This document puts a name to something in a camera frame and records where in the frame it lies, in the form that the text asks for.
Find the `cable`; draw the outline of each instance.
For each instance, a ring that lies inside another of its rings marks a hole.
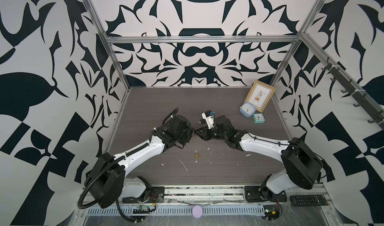
[[[120,158],[112,161],[110,164],[108,164],[104,169],[102,169],[102,171],[100,171],[98,173],[98,175],[96,175],[96,177],[87,185],[87,187],[85,187],[84,191],[82,192],[82,194],[80,195],[80,198],[79,200],[77,201],[77,207],[79,209],[85,209],[85,208],[89,208],[91,207],[92,205],[96,204],[96,200],[90,202],[90,203],[87,203],[87,204],[83,204],[83,201],[85,199],[85,196],[88,194],[89,190],[92,188],[92,186],[95,184],[95,182],[104,174],[106,173],[112,166],[115,166],[118,162],[122,161],[123,159],[125,159],[124,156],[121,156]]]
[[[279,204],[279,200],[277,200],[277,205],[279,206],[279,209],[281,209],[281,213],[279,215],[279,217],[281,217],[281,215],[283,214],[283,207]]]
[[[137,219],[131,219],[131,218],[128,218],[128,217],[122,212],[122,210],[121,210],[121,208],[120,208],[120,205],[119,205],[119,200],[118,200],[118,199],[116,200],[116,206],[118,207],[118,212],[119,212],[120,216],[121,216],[123,219],[127,220],[128,222],[137,223],[137,222],[141,222],[141,221],[143,220],[143,219],[141,219],[141,221],[137,221]]]
[[[173,120],[173,118],[176,116],[177,112],[179,111],[179,108],[175,108],[162,122],[163,125],[161,125],[160,127],[158,128],[154,128],[150,133],[149,133],[149,141],[152,140],[152,136],[153,136],[153,133],[158,131],[159,129],[161,129],[162,127],[168,125],[169,123],[171,123],[171,121]]]
[[[175,117],[177,112],[179,111],[179,108],[175,108],[170,114],[168,114],[168,116],[163,120],[162,124],[165,124],[165,121],[167,120],[167,118],[171,117]]]
[[[291,145],[291,144],[283,144],[283,143],[271,142],[271,141],[269,141],[269,140],[265,140],[265,139],[257,138],[256,136],[255,136],[255,137],[252,137],[252,135],[250,135],[249,132],[247,132],[247,133],[248,133],[248,135],[249,135],[251,138],[253,138],[254,140],[261,140],[261,141],[265,141],[265,142],[269,142],[269,143],[274,143],[274,144],[278,144],[278,145],[285,145],[285,146],[292,146],[292,147],[302,148],[302,149],[304,149],[304,150],[306,150],[306,151],[309,151],[309,152],[311,152],[311,153],[316,154],[315,152],[313,152],[312,150],[307,149],[307,148],[303,148],[303,147],[300,147],[300,146],[297,146],[297,145]],[[320,155],[318,155],[318,154],[316,154],[316,155],[317,155],[318,157],[321,158],[321,161],[324,160],[324,158],[321,157]]]
[[[96,200],[93,200],[92,202],[90,203],[87,203],[87,204],[83,204],[83,201],[85,199],[85,196],[88,194],[89,190],[92,188],[92,186],[95,184],[95,182],[104,174],[106,173],[112,166],[115,166],[118,162],[122,161],[123,159],[125,159],[126,157],[136,153],[136,152],[139,152],[140,150],[142,150],[143,148],[147,147],[149,144],[146,143],[144,144],[143,146],[139,147],[139,148],[136,148],[134,150],[132,150],[131,152],[128,152],[126,154],[126,156],[121,156],[120,158],[118,159],[115,159],[114,161],[110,162],[105,168],[103,168],[97,175],[96,177],[94,177],[94,179],[85,187],[84,191],[82,192],[82,194],[80,195],[80,198],[79,200],[77,201],[77,207],[79,209],[85,209],[85,208],[89,208],[91,207],[92,205],[96,204],[97,201]]]

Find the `gray wooden floor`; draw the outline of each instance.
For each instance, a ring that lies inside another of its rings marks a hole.
[[[252,118],[239,112],[248,92],[249,88],[132,88],[110,153],[126,151],[147,140],[149,132],[159,127],[176,107],[193,128],[199,128],[196,122],[203,112],[212,110],[216,115],[225,114],[235,129],[287,140],[272,101],[263,112],[264,123],[253,123]],[[199,159],[195,159],[195,150],[200,154]],[[184,149],[172,147],[138,166],[128,177],[140,175],[152,185],[251,184],[261,183],[268,174],[281,169],[283,165],[275,159],[233,150],[222,140],[203,141],[194,136]]]

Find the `teal alarm clock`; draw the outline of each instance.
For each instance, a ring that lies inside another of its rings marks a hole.
[[[242,113],[245,117],[251,117],[256,112],[255,106],[246,102],[240,107],[240,113]]]

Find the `patterned wall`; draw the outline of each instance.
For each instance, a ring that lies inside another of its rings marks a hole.
[[[315,0],[93,0],[110,36],[295,35]],[[127,44],[132,86],[269,83],[288,43]]]
[[[327,0],[310,35],[381,105],[384,0]],[[279,106],[293,136],[301,137],[329,167],[321,180],[348,222],[384,223],[384,132],[367,122],[328,71],[301,44],[277,84]]]
[[[81,0],[0,0],[0,89],[0,224],[65,225],[125,92]]]
[[[93,0],[115,36],[286,35],[297,33],[315,0]]]
[[[290,43],[115,44],[131,86],[270,83]]]
[[[384,105],[383,7],[384,0],[327,0],[308,31],[381,105]]]

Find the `clock face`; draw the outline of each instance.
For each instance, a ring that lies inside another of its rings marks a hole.
[[[253,113],[255,111],[254,108],[252,108],[251,105],[249,104],[243,104],[243,106],[241,107],[241,109],[244,111],[244,112],[247,112],[247,113]]]

